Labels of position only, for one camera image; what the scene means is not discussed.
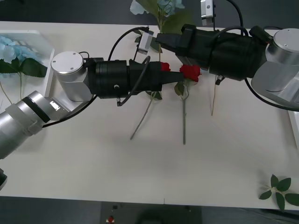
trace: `red rose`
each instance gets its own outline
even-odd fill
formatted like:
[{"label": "red rose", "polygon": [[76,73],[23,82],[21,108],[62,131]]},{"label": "red rose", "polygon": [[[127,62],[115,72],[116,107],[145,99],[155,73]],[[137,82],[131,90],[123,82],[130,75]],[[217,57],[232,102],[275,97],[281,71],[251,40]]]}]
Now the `red rose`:
[{"label": "red rose", "polygon": [[161,62],[161,71],[170,71],[169,64]]},{"label": "red rose", "polygon": [[200,67],[197,65],[190,66],[183,64],[179,71],[183,72],[184,78],[191,79],[194,82],[198,82],[198,76],[201,75]]}]

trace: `white tray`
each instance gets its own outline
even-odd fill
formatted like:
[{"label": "white tray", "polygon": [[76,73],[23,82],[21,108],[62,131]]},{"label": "white tray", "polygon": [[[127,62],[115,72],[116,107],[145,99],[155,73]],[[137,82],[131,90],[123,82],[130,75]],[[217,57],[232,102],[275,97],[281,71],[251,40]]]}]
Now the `white tray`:
[{"label": "white tray", "polygon": [[[22,74],[22,98],[33,91],[38,91],[43,96],[49,96],[50,86],[53,77],[50,62],[54,56],[54,48],[36,30],[0,30],[0,36],[5,36],[16,42],[18,45],[26,46],[37,53],[44,66],[48,67],[45,78],[30,77]],[[0,75],[3,89],[12,101],[17,103],[20,100],[20,77],[18,74],[9,74],[6,77]],[[0,112],[10,106],[9,100],[0,89]]]}]

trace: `black cable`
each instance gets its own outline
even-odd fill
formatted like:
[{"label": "black cable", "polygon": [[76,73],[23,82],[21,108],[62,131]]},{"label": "black cable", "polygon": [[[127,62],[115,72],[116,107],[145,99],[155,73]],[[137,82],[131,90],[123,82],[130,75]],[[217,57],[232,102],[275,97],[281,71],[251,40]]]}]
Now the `black cable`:
[{"label": "black cable", "polygon": [[121,35],[121,37],[118,38],[118,40],[115,42],[114,46],[112,47],[111,52],[110,52],[110,55],[109,55],[109,58],[108,58],[108,61],[111,60],[113,51],[114,51],[114,49],[116,48],[116,46],[117,46],[117,44],[119,43],[119,41],[122,40],[122,38],[124,38],[126,35],[128,35],[129,33],[133,32],[133,31],[135,31],[135,30],[142,30],[142,31],[144,31],[144,32],[148,32],[149,29],[150,29],[149,27],[136,27],[136,28],[133,28],[133,29],[128,30],[126,33],[124,33],[123,35]]},{"label": "black cable", "polygon": [[138,42],[137,47],[136,47],[136,52],[135,52],[133,61],[135,61],[135,59],[136,59],[136,56],[137,56],[137,52],[138,52],[138,48],[139,48],[139,44],[140,44],[141,38],[142,38],[142,35],[141,35],[140,38],[139,38],[139,42]]},{"label": "black cable", "polygon": [[244,27],[241,27],[241,26],[227,27],[227,28],[223,29],[222,31],[220,31],[219,33],[216,33],[216,34],[212,37],[211,44],[212,44],[212,45],[216,44],[216,41],[217,41],[218,37],[219,37],[221,34],[226,33],[227,31],[230,31],[230,30],[233,30],[233,29],[243,30],[244,33],[245,33],[245,35],[246,35],[246,36],[249,36],[247,30],[246,30]]},{"label": "black cable", "polygon": [[142,78],[143,78],[144,75],[145,75],[146,69],[147,69],[148,66],[149,66],[149,63],[150,63],[150,56],[147,56],[147,57],[144,59],[144,61],[142,62],[142,64],[144,64],[144,63],[145,63],[145,66],[144,66],[144,68],[143,68],[143,70],[142,70],[142,72],[141,72],[141,75],[139,76],[137,82],[135,83],[135,85],[134,85],[132,91],[129,93],[129,95],[127,95],[127,97],[126,97],[122,102],[117,102],[117,106],[122,106],[122,105],[124,105],[124,104],[128,101],[128,99],[130,99],[130,97],[133,95],[133,93],[136,91],[137,87],[139,86],[140,82],[142,81]]},{"label": "black cable", "polygon": [[66,121],[66,120],[68,120],[68,119],[71,119],[71,118],[75,117],[76,115],[80,114],[83,110],[85,110],[90,104],[92,104],[92,102],[93,102],[96,98],[97,98],[97,96],[93,97],[93,98],[92,98],[92,99],[91,99],[91,100],[90,100],[84,107],[82,107],[80,110],[78,110],[78,111],[75,112],[74,114],[72,114],[72,115],[70,115],[70,116],[68,116],[68,117],[66,117],[66,118],[62,118],[62,119],[59,120],[59,121],[55,121],[55,122],[53,122],[53,123],[46,124],[46,125],[43,126],[43,128],[45,128],[45,127],[49,127],[49,126],[52,126],[52,125],[59,124],[59,123],[61,123],[61,122],[64,122],[64,121]]},{"label": "black cable", "polygon": [[238,15],[239,15],[240,26],[244,27],[243,16],[242,16],[242,13],[241,13],[241,10],[240,10],[239,6],[233,0],[226,0],[226,1],[228,1],[229,3],[231,3],[235,7],[235,9],[237,10]]},{"label": "black cable", "polygon": [[251,85],[249,84],[247,78],[245,78],[245,82],[246,82],[246,85],[248,86],[249,90],[253,93],[253,95],[255,95],[259,100],[263,101],[264,103],[270,105],[270,106],[273,106],[273,107],[276,107],[276,108],[279,108],[279,109],[283,109],[283,110],[287,110],[287,111],[295,111],[295,112],[299,112],[299,109],[294,109],[294,108],[290,108],[290,107],[286,107],[286,106],[281,106],[281,105],[278,105],[278,104],[274,104],[272,102],[269,102],[268,100],[265,100],[264,98],[262,98],[260,95],[257,94],[257,92],[255,92],[253,90],[253,88],[251,87]]},{"label": "black cable", "polygon": [[87,54],[87,60],[89,60],[89,53],[87,51],[81,51],[81,52],[79,52],[79,54],[82,54],[82,53],[86,53]]},{"label": "black cable", "polygon": [[281,27],[265,26],[265,27],[263,28],[263,30],[268,29],[268,28],[283,29],[283,28],[281,28]]},{"label": "black cable", "polygon": [[215,31],[216,30],[216,28],[215,28],[215,24],[216,24],[216,21],[215,21],[215,4],[213,3],[213,31]]}]

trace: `green stem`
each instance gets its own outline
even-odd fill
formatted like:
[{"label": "green stem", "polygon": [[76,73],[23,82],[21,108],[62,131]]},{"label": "green stem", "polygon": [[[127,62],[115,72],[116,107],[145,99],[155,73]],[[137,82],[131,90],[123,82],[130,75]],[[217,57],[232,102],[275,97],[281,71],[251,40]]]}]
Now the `green stem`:
[{"label": "green stem", "polygon": [[211,112],[211,116],[213,116],[213,114],[214,114],[214,104],[215,104],[215,98],[216,98],[216,80],[217,80],[217,76],[215,75],[214,97],[213,97],[213,104],[212,104],[212,112]]},{"label": "green stem", "polygon": [[145,111],[145,113],[144,113],[144,115],[143,115],[143,117],[142,117],[141,121],[139,122],[139,124],[138,124],[137,128],[135,129],[134,133],[132,134],[132,136],[131,136],[130,140],[132,140],[132,139],[134,138],[134,136],[135,136],[136,132],[138,131],[138,129],[139,129],[139,127],[140,127],[141,123],[143,122],[143,120],[144,120],[144,118],[145,118],[146,114],[147,114],[147,113],[148,113],[148,111],[149,111],[150,105],[151,105],[151,103],[153,102],[153,99],[154,99],[155,95],[156,95],[156,92],[155,92],[155,94],[154,94],[153,96],[151,96],[151,95],[150,95],[150,102],[149,102],[149,105],[148,105],[148,107],[146,108],[146,111]]},{"label": "green stem", "polygon": [[0,86],[1,86],[1,89],[2,89],[2,91],[3,91],[3,93],[4,93],[4,95],[5,95],[5,96],[6,96],[6,98],[9,100],[10,104],[13,104],[13,103],[11,102],[11,100],[9,99],[8,95],[6,94],[6,92],[4,91],[4,89],[3,89],[3,86],[2,86],[2,83],[1,83],[1,82],[0,82]]},{"label": "green stem", "polygon": [[186,85],[187,96],[183,99],[183,144],[186,144],[186,100],[189,97],[189,85]]},{"label": "green stem", "polygon": [[22,100],[22,73],[18,72],[20,76],[20,100]]}]

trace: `blue hydrangea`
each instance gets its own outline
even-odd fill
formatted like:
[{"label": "blue hydrangea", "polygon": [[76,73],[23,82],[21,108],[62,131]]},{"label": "blue hydrangea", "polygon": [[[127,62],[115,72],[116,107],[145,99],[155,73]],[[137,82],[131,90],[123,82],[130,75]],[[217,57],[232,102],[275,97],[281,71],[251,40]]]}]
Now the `blue hydrangea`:
[{"label": "blue hydrangea", "polygon": [[11,63],[12,60],[18,58],[22,63],[26,58],[32,58],[40,62],[39,57],[35,52],[29,50],[25,46],[16,45],[14,41],[0,36],[0,60]]},{"label": "blue hydrangea", "polygon": [[[182,4],[182,0],[157,0],[158,5],[161,8],[164,8],[164,11],[167,12],[167,16],[175,14],[175,8],[185,8]],[[143,14],[146,11],[136,0],[132,1],[130,11],[134,14]]]}]

